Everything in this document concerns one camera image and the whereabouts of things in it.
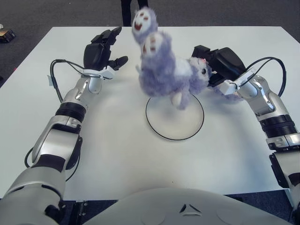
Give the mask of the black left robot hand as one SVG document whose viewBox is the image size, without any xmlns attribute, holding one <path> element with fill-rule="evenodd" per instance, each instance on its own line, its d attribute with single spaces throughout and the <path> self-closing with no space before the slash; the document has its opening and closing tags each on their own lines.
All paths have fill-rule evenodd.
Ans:
<svg viewBox="0 0 300 225">
<path fill-rule="evenodd" d="M 101 71 L 110 66 L 116 71 L 128 62 L 128 56 L 122 56 L 115 60 L 110 59 L 110 47 L 115 44 L 116 37 L 120 34 L 121 30 L 122 27 L 105 30 L 101 34 L 96 35 L 90 44 L 86 45 L 83 56 L 85 69 Z"/>
</svg>

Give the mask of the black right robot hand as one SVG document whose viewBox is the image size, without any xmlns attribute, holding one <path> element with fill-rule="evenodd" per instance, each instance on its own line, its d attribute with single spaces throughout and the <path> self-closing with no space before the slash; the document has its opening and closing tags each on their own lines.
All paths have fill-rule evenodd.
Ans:
<svg viewBox="0 0 300 225">
<path fill-rule="evenodd" d="M 194 47 L 192 57 L 206 66 L 209 87 L 216 87 L 225 80 L 235 81 L 246 71 L 241 59 L 229 47 L 211 50 L 198 45 Z"/>
</svg>

